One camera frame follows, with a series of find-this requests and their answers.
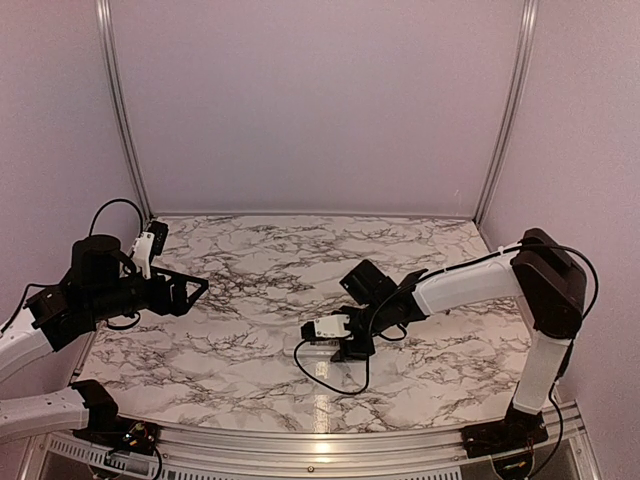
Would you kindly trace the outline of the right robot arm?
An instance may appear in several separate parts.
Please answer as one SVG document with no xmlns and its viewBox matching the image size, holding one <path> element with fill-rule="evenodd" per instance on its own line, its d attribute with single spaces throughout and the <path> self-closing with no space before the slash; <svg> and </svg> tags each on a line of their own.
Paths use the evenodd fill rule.
<svg viewBox="0 0 640 480">
<path fill-rule="evenodd" d="M 384 228 L 347 240 L 348 272 L 369 259 L 395 281 L 483 256 L 475 228 L 455 222 L 406 232 Z M 359 410 L 335 430 L 377 431 L 458 425 L 503 416 L 530 345 L 529 324 L 512 299 L 471 304 L 409 326 L 399 342 L 377 340 L 371 383 Z"/>
</svg>

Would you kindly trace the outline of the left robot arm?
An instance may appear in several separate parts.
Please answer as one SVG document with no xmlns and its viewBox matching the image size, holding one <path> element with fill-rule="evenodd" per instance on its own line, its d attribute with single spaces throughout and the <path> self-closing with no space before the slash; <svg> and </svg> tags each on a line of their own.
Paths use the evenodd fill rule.
<svg viewBox="0 0 640 480">
<path fill-rule="evenodd" d="M 134 319 L 144 310 L 183 316 L 208 288 L 205 279 L 136 264 L 113 236 L 88 236 L 73 244 L 71 266 L 62 280 L 25 294 L 2 324 L 1 378 L 7 380 L 113 318 Z M 85 430 L 116 445 L 127 432 L 118 413 L 99 382 L 74 382 L 53 393 L 2 401 L 1 440 Z"/>
</svg>

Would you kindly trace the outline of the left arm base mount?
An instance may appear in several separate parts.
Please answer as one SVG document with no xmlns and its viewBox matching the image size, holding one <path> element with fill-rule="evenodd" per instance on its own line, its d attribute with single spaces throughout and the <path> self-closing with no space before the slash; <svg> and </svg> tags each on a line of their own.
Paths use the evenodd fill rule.
<svg viewBox="0 0 640 480">
<path fill-rule="evenodd" d="M 113 452 L 132 452 L 153 456 L 160 426 L 154 422 L 117 417 L 104 429 L 73 430 L 74 437 L 108 447 Z"/>
</svg>

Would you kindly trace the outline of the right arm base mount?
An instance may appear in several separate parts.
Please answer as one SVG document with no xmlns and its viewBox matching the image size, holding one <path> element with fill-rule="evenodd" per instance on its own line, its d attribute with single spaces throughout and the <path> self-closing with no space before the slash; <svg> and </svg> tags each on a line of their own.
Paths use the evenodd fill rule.
<svg viewBox="0 0 640 480">
<path fill-rule="evenodd" d="M 474 424 L 464 427 L 461 436 L 468 458 L 526 449 L 549 439 L 546 426 L 541 421 L 527 424 L 499 420 Z"/>
</svg>

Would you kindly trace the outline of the front aluminium rail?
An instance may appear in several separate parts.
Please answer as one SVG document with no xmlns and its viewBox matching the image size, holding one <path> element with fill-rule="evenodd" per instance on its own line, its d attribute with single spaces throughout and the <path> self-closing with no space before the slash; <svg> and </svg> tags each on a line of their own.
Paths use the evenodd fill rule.
<svg viewBox="0 0 640 480">
<path fill-rule="evenodd" d="M 578 405 L 548 408 L 547 441 L 469 456 L 474 424 L 377 433 L 251 432 L 165 424 L 160 455 L 109 455 L 57 432 L 32 439 L 21 479 L 494 479 L 531 455 L 538 479 L 600 479 Z"/>
</svg>

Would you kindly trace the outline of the left aluminium frame post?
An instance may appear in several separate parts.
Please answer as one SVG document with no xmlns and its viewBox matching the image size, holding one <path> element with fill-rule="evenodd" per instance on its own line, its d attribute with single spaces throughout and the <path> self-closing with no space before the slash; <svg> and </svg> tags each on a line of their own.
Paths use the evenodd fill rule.
<svg viewBox="0 0 640 480">
<path fill-rule="evenodd" d="M 131 122 L 129 120 L 126 106 L 118 63 L 111 2 L 108 0 L 97 0 L 95 2 L 95 7 L 103 62 L 116 128 L 135 199 L 142 211 L 143 219 L 148 221 L 153 218 L 153 213 L 147 189 L 144 184 L 142 169 L 139 163 Z"/>
</svg>

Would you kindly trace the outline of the aluminium frame post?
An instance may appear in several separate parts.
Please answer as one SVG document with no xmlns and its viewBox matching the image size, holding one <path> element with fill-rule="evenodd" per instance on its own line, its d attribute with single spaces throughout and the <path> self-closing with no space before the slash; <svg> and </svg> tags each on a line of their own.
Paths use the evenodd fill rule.
<svg viewBox="0 0 640 480">
<path fill-rule="evenodd" d="M 142 211 L 143 219 L 148 221 L 153 218 L 153 213 L 147 189 L 144 184 L 142 169 L 139 163 L 131 122 L 129 120 L 126 106 L 118 63 L 111 2 L 108 0 L 97 0 L 95 2 L 95 7 L 103 62 L 116 128 L 135 199 Z"/>
<path fill-rule="evenodd" d="M 473 222 L 479 230 L 482 229 L 482 225 L 485 223 L 489 215 L 491 202 L 497 190 L 500 175 L 506 162 L 511 136 L 524 95 L 527 76 L 531 64 L 538 10 L 538 0 L 526 0 L 523 2 L 520 27 L 516 42 L 515 59 L 507 90 L 505 106 L 488 170 L 485 175 L 473 216 Z"/>
</svg>

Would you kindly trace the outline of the right aluminium frame post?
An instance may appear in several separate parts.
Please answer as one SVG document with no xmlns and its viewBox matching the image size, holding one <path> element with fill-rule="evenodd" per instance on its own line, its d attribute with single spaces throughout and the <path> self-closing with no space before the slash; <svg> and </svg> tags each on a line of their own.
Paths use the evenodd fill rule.
<svg viewBox="0 0 640 480">
<path fill-rule="evenodd" d="M 538 10 L 538 0 L 526 0 L 523 2 L 520 27 L 516 42 L 515 59 L 507 90 L 505 106 L 488 170 L 485 175 L 473 216 L 473 222 L 479 230 L 482 229 L 482 225 L 485 223 L 489 215 L 491 202 L 497 190 L 500 175 L 506 162 L 511 136 L 524 95 L 527 76 L 531 64 Z"/>
</svg>

